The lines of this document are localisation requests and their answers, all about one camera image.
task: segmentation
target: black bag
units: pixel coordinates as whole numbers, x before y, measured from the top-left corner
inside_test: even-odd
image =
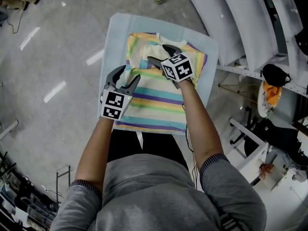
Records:
[[[306,29],[303,29],[295,36],[295,40],[300,50],[308,56],[308,33]]]
[[[282,87],[291,81],[289,74],[273,64],[265,65],[262,74],[264,75],[266,82],[275,87]]]

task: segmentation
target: gray t-shirt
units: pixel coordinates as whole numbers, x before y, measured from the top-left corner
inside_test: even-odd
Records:
[[[262,231],[266,210],[258,194],[229,162],[212,163],[194,188],[187,169],[155,155],[136,154],[107,164],[103,203],[94,191],[72,186],[52,231],[220,230],[229,214]]]

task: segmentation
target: light blue cloth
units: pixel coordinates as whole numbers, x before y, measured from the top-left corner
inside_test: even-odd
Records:
[[[218,42],[202,33],[157,19],[138,15],[116,13],[110,19],[101,69],[100,89],[103,92],[107,75],[115,68],[126,64],[127,41],[131,33],[155,32],[172,41],[187,40],[194,47],[207,54],[207,62],[199,77],[197,91],[204,106],[210,95],[218,61]],[[98,117],[101,114],[98,98]]]

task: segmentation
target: black shorts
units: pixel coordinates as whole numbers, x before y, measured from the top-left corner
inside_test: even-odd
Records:
[[[171,134],[142,133],[142,137],[143,149],[136,132],[114,129],[107,162],[134,154],[152,154],[176,161],[188,170],[183,154]]]

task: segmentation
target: striped cloth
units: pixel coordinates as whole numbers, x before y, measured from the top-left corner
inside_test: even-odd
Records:
[[[183,109],[181,91],[170,80],[162,76],[147,60],[147,56],[158,57],[153,52],[147,54],[150,46],[160,48],[162,44],[171,44],[181,48],[191,59],[194,68],[192,79],[195,87],[207,55],[186,41],[173,42],[156,33],[133,33],[128,38],[127,66],[125,82],[130,83],[136,75],[141,75],[133,99],[115,129],[140,132],[183,134],[186,130],[186,117]]]

